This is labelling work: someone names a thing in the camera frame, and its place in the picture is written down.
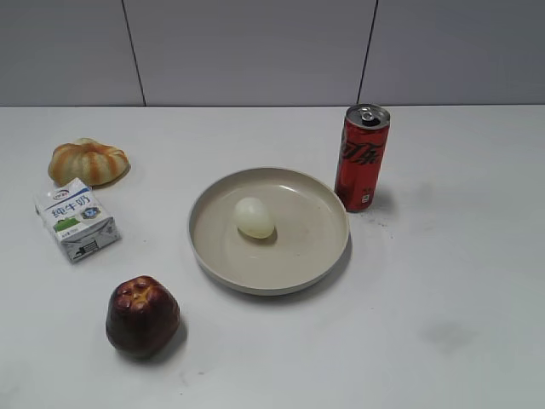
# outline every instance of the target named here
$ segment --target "soda can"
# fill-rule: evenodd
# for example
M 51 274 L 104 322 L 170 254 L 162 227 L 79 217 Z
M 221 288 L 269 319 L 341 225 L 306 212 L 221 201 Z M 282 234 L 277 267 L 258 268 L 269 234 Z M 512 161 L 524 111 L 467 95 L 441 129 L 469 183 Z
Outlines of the soda can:
M 372 203 L 389 130 L 386 109 L 372 104 L 348 108 L 335 182 L 347 211 L 361 211 Z

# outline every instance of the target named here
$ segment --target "peeled egg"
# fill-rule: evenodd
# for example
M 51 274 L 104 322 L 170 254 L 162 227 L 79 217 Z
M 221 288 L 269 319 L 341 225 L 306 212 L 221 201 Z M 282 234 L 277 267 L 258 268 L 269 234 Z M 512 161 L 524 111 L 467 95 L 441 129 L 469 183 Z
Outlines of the peeled egg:
M 232 218 L 238 229 L 254 239 L 266 239 L 274 231 L 268 208 L 257 198 L 244 198 L 235 205 Z

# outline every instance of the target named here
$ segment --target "milk box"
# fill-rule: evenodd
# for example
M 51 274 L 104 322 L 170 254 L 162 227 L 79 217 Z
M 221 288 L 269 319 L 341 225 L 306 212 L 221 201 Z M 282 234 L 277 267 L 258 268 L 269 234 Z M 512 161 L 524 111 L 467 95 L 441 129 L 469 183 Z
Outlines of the milk box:
M 36 211 L 72 262 L 119 239 L 113 217 L 79 179 L 35 197 Z

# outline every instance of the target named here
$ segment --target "pumpkin-shaped bun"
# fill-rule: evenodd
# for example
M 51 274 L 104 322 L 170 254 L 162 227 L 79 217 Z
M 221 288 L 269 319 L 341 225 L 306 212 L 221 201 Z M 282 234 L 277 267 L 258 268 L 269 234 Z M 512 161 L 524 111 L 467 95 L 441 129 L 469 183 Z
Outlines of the pumpkin-shaped bun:
M 76 177 L 88 186 L 97 186 L 113 181 L 128 166 L 129 160 L 122 150 L 82 138 L 60 145 L 53 151 L 48 173 L 59 186 Z

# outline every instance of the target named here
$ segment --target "plate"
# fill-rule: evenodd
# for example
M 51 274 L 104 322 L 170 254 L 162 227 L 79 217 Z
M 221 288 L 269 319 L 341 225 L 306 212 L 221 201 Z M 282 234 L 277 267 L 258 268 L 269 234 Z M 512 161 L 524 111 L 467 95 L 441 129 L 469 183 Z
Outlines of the plate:
M 267 239 L 237 229 L 232 213 L 244 197 L 260 199 L 275 221 Z M 234 290 L 277 296 L 322 279 L 350 235 L 347 213 L 321 181 L 294 170 L 257 168 L 220 179 L 192 207 L 193 253 L 205 273 Z

